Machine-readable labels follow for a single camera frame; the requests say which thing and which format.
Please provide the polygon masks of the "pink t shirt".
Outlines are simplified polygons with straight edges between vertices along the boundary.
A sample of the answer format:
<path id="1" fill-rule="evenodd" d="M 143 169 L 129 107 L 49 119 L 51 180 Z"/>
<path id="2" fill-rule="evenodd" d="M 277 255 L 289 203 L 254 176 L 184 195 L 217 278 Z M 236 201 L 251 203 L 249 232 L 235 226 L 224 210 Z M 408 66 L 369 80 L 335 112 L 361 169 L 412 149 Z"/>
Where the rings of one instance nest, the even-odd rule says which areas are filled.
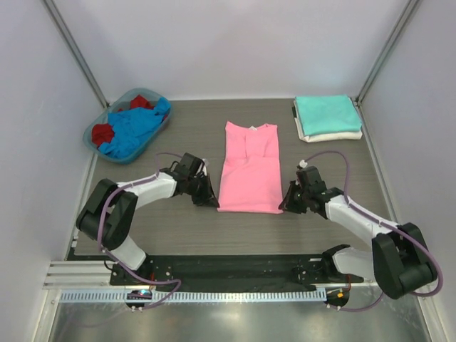
<path id="1" fill-rule="evenodd" d="M 220 212 L 281 214 L 283 200 L 276 125 L 249 128 L 227 122 L 219 187 Z"/>

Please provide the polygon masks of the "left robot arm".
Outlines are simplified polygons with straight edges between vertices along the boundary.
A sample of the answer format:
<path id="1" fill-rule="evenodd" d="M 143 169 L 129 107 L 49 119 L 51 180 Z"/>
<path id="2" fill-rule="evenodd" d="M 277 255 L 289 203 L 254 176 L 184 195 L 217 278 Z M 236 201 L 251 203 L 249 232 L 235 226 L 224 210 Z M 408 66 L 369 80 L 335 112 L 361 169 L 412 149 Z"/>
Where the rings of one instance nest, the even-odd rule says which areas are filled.
<path id="1" fill-rule="evenodd" d="M 137 209 L 178 195 L 189 195 L 198 207 L 219 207 L 206 160 L 186 153 L 148 177 L 130 182 L 101 180 L 79 213 L 76 228 L 135 280 L 174 284 L 171 279 L 152 280 L 148 255 L 130 237 L 130 228 Z"/>

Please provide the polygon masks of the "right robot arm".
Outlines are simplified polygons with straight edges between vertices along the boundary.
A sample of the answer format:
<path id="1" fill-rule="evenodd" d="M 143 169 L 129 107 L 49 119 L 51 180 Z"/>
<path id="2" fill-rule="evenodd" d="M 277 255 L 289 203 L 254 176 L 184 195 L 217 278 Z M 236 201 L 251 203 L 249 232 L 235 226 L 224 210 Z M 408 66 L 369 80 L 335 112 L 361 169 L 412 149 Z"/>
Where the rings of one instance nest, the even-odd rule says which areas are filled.
<path id="1" fill-rule="evenodd" d="M 373 280 L 391 299 L 438 282 L 439 271 L 420 229 L 398 224 L 364 209 L 343 190 L 328 188 L 318 169 L 300 162 L 279 208 L 286 212 L 318 214 L 346 228 L 365 242 L 369 252 L 338 246 L 325 252 L 328 265 L 339 274 Z"/>

